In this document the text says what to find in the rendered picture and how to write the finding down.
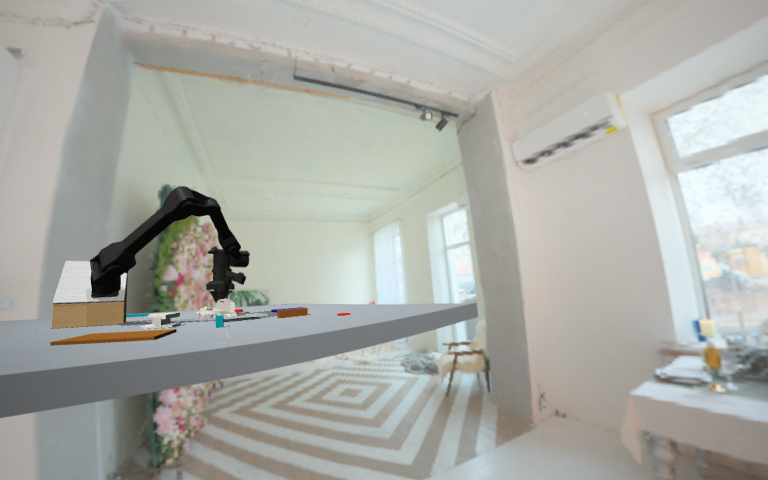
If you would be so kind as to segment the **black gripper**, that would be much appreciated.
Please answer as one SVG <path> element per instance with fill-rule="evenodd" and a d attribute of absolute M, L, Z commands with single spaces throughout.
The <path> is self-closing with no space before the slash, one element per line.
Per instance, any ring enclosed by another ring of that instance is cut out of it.
<path fill-rule="evenodd" d="M 229 266 L 213 266 L 213 281 L 207 283 L 207 290 L 214 289 L 214 291 L 209 292 L 215 302 L 218 302 L 220 299 L 227 299 L 229 294 L 233 291 L 232 289 L 234 289 L 234 284 L 231 283 L 230 280 L 225 281 L 226 271 L 229 271 Z"/>

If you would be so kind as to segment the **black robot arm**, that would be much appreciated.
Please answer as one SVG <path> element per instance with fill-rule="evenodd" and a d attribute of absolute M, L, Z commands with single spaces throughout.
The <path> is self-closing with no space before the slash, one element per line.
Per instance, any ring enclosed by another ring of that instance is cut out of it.
<path fill-rule="evenodd" d="M 218 242 L 223 249 L 212 247 L 208 253 L 213 254 L 213 266 L 226 265 L 225 281 L 234 281 L 244 285 L 246 276 L 242 272 L 232 272 L 231 267 L 245 268 L 249 265 L 248 251 L 240 251 L 241 246 L 235 235 L 230 231 L 220 205 L 212 197 L 203 195 L 185 186 L 173 189 L 163 203 L 147 221 L 143 222 L 123 241 L 111 243 L 100 250 L 91 264 L 91 297 L 119 296 L 121 274 L 128 272 L 136 265 L 135 254 L 146 244 L 158 236 L 174 221 L 183 220 L 190 215 L 206 216 L 213 221 L 218 232 Z"/>

